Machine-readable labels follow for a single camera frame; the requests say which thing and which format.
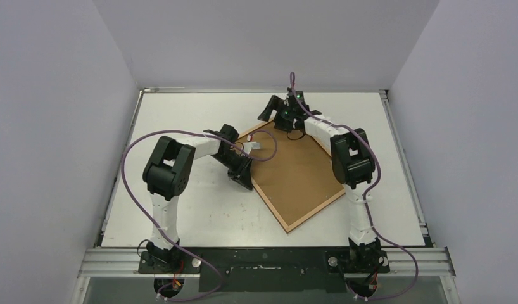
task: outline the white table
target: white table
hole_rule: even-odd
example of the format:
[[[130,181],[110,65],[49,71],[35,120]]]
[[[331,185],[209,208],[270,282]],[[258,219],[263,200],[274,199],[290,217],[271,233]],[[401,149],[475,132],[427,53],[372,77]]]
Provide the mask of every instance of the white table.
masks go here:
[[[284,96],[283,92],[146,93],[131,141],[157,130],[201,132],[220,130],[223,124],[244,132],[259,123],[256,118],[272,94]],[[415,205],[379,94],[305,93],[305,97],[312,110],[366,131],[382,167],[382,181],[372,191],[370,204],[375,225],[398,244],[423,245]],[[132,191],[147,211],[152,210],[151,199],[142,171],[157,140],[154,136],[134,147],[125,168]],[[286,234],[256,192],[229,180],[227,169],[207,156],[194,162],[179,200],[177,228],[184,246],[346,246],[348,218],[348,202],[343,196]],[[151,235],[151,223],[129,198],[120,176],[103,230],[102,247],[135,248]]]

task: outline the gray wall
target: gray wall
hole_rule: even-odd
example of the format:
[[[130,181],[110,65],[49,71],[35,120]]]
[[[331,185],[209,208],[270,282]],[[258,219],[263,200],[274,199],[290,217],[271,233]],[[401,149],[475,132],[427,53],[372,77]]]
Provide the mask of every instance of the gray wall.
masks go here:
[[[141,87],[386,89],[438,0],[94,0]]]
[[[66,303],[137,89],[90,0],[0,1],[0,303]]]
[[[463,303],[518,303],[518,1],[440,1],[389,96]]]

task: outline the metal bolt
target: metal bolt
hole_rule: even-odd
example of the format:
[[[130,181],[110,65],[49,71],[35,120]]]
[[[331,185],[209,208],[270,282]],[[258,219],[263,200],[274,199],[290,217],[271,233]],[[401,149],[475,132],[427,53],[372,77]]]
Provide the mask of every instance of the metal bolt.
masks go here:
[[[331,267],[335,267],[338,265],[338,258],[334,257],[334,256],[330,256],[330,258],[328,259],[328,265],[330,265]]]
[[[198,260],[197,258],[193,258],[192,259],[192,266],[194,268],[198,268],[200,265],[201,265],[201,261],[200,260]]]

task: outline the brown board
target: brown board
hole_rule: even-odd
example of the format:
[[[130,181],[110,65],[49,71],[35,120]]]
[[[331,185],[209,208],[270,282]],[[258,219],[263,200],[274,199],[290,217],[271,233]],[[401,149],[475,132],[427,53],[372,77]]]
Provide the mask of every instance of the brown board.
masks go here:
[[[331,157],[314,138],[305,136],[289,140],[283,131],[274,129],[273,122],[261,123],[241,134],[239,141],[257,129],[268,130],[275,136],[278,149],[269,161],[253,161],[252,183],[286,232],[301,225],[344,194],[342,185],[332,171]],[[290,138],[299,138],[293,131]],[[261,149],[251,154],[266,158],[274,151],[274,142],[268,134],[253,134]]]

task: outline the red wire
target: red wire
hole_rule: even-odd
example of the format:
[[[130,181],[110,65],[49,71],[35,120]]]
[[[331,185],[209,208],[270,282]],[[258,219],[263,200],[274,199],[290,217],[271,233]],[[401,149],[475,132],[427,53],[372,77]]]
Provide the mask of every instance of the red wire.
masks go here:
[[[375,278],[373,278],[373,280],[372,280],[372,281],[371,281],[371,283],[369,283],[369,284],[371,285],[371,284],[373,284],[373,282],[376,282],[376,278],[377,278],[377,277],[378,277],[378,269],[376,269],[376,270],[375,270]]]
[[[174,280],[172,282],[172,286],[175,287],[175,282],[177,282],[177,279],[175,278],[175,275],[180,274],[182,272],[182,269],[184,269],[184,261],[180,261],[180,269],[176,273],[174,273]]]

